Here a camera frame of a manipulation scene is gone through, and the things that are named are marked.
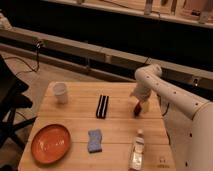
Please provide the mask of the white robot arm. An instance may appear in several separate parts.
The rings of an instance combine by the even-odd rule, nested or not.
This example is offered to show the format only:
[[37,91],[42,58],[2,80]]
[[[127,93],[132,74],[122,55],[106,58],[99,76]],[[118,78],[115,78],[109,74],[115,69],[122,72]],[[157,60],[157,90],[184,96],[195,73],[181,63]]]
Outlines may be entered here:
[[138,68],[131,95],[144,103],[155,91],[191,119],[192,137],[185,171],[213,171],[213,102],[162,80],[161,75],[158,64]]

